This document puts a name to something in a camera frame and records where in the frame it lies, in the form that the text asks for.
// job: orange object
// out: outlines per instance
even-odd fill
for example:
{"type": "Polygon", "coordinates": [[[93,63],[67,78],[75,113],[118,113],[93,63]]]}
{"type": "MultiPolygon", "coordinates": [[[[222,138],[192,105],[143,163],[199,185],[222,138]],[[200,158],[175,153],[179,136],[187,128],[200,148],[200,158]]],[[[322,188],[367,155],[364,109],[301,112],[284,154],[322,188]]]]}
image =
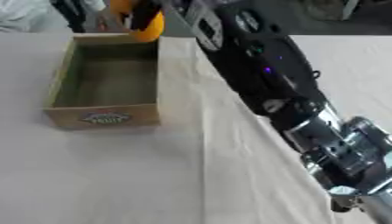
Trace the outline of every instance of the orange object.
{"type": "MultiPolygon", "coordinates": [[[[122,24],[122,18],[127,17],[132,11],[132,0],[110,0],[110,11],[115,14],[118,21],[122,24]]],[[[160,11],[150,22],[150,25],[144,31],[132,31],[124,26],[124,30],[134,36],[140,42],[150,42],[158,39],[165,28],[165,18],[160,11]]]]}

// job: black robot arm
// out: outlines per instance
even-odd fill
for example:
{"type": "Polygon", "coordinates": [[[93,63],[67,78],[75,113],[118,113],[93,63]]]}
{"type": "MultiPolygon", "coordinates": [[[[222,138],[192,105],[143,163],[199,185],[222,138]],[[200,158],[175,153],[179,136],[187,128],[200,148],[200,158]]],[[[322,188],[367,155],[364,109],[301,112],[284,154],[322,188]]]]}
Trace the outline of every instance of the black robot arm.
{"type": "Polygon", "coordinates": [[[134,14],[143,19],[134,16],[132,28],[144,29],[144,20],[151,20],[161,5],[176,11],[218,74],[298,152],[306,170],[331,195],[333,211],[358,207],[379,224],[392,224],[389,134],[363,117],[340,119],[318,87],[320,72],[254,1],[141,1],[148,3],[134,14]]]}

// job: table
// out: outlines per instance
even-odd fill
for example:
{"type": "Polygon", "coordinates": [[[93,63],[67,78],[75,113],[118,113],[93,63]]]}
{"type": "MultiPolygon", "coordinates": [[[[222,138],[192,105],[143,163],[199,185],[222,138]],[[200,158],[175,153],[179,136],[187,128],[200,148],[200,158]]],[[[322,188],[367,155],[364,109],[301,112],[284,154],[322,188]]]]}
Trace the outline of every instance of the table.
{"type": "MultiPolygon", "coordinates": [[[[163,38],[160,127],[67,132],[41,112],[71,37],[0,36],[0,222],[371,223],[328,200],[192,39],[163,38]]],[[[392,131],[389,37],[295,36],[343,117],[392,131]]]]}

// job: wooden box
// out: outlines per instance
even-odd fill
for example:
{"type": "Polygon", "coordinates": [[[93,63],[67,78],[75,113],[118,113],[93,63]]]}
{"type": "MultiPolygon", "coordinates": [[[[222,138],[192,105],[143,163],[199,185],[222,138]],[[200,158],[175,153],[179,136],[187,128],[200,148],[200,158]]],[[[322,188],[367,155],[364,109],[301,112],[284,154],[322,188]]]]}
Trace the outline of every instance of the wooden box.
{"type": "Polygon", "coordinates": [[[75,37],[44,111],[61,128],[159,124],[158,42],[129,36],[75,37]]]}

